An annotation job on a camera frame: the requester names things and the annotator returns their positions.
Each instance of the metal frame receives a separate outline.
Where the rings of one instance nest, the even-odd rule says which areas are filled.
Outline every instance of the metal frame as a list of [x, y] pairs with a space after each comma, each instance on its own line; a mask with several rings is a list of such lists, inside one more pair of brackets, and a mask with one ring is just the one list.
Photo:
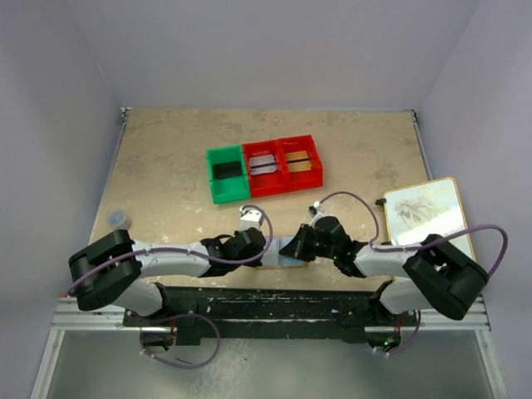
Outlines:
[[[116, 156], [120, 149], [120, 144], [124, 131], [126, 129], [127, 121], [131, 113], [130, 107], [122, 108], [122, 128], [121, 137], [116, 146], [116, 151], [113, 158], [112, 167], [109, 170], [109, 175], [106, 180], [106, 187], [101, 197], [101, 202], [96, 212], [95, 223], [91, 231], [94, 234], [94, 227], [96, 220], [101, 212], [101, 204], [107, 186], [111, 179], [111, 173], [114, 168]], [[412, 116], [412, 123], [416, 130], [417, 140], [421, 150], [421, 158], [425, 166], [426, 175], [429, 180], [433, 179], [431, 167], [426, 158], [425, 147], [421, 139], [419, 126], [417, 124], [417, 114], [414, 110], [410, 111]], [[106, 306], [99, 309], [98, 312], [81, 312], [77, 308], [76, 300], [74, 298], [60, 298], [57, 304], [56, 311], [51, 324], [51, 331], [48, 337], [45, 352], [42, 357], [41, 366], [37, 374], [37, 379], [33, 386], [31, 399], [47, 399], [47, 393], [52, 382], [52, 376], [57, 358], [61, 350], [62, 341], [66, 331], [140, 331], [140, 328], [124, 327], [122, 324], [124, 318], [124, 309], [117, 306]], [[495, 354], [495, 348], [490, 336], [490, 321], [488, 319], [487, 309], [485, 307], [484, 298], [480, 295], [470, 311], [466, 314], [462, 321], [454, 321], [440, 315], [436, 310], [424, 310], [421, 312], [421, 330], [423, 331], [475, 331], [477, 341], [480, 348], [480, 353], [485, 366], [486, 374], [490, 382], [490, 387], [495, 399], [507, 398], [507, 391], [500, 370], [500, 365]], [[169, 331], [168, 328], [149, 327], [142, 328], [143, 331], [161, 332]], [[372, 327], [366, 328], [367, 333], [382, 333], [391, 331], [388, 327]], [[403, 327], [405, 331], [413, 330], [413, 327]]]
[[64, 337], [64, 331], [50, 331], [47, 346], [42, 355], [39, 373], [37, 374], [35, 384], [33, 385], [32, 395], [30, 396], [31, 399], [45, 399], [47, 397]]

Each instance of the black mounting bar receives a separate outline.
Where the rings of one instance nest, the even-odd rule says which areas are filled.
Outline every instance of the black mounting bar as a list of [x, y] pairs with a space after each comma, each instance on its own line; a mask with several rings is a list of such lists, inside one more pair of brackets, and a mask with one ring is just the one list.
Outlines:
[[[390, 332], [366, 335], [365, 327], [390, 327], [401, 318], [403, 326], [416, 320], [407, 313], [391, 315], [377, 293], [239, 288], [166, 287], [168, 308], [152, 315], [193, 312], [210, 318], [223, 338], [339, 339], [347, 343], [383, 343]], [[126, 327], [165, 325], [124, 318]], [[216, 337], [211, 326], [196, 318], [177, 322], [176, 345], [199, 345], [201, 338]]]

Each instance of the red crate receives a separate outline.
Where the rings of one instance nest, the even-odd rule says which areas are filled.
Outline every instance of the red crate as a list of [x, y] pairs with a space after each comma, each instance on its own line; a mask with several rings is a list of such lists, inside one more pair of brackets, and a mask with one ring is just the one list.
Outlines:
[[281, 147], [284, 164], [287, 164], [286, 154], [307, 151], [311, 170], [288, 172], [288, 191], [305, 190], [323, 185], [323, 167], [319, 159], [314, 140], [311, 135], [284, 137], [277, 140]]
[[[244, 144], [242, 147], [244, 148], [244, 158], [246, 159], [249, 188], [252, 197], [281, 194], [288, 191], [288, 167], [284, 160], [281, 146], [277, 140]], [[270, 154], [275, 156], [277, 170], [273, 173], [251, 175], [249, 158]]]

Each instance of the small cup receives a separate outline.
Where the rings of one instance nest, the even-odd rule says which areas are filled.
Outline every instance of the small cup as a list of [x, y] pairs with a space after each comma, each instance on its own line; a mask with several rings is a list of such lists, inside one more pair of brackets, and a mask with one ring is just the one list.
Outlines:
[[128, 230], [131, 227], [131, 219], [122, 209], [115, 209], [109, 212], [107, 223], [114, 230]]

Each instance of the gray floor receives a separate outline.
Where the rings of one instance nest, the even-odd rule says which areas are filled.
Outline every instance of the gray floor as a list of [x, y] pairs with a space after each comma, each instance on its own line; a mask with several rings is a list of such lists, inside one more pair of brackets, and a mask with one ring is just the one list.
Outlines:
[[[214, 340], [167, 353], [206, 358]], [[385, 359], [337, 341], [224, 340], [199, 370], [140, 355], [137, 332], [67, 332], [48, 398], [490, 398], [474, 332], [422, 332]]]

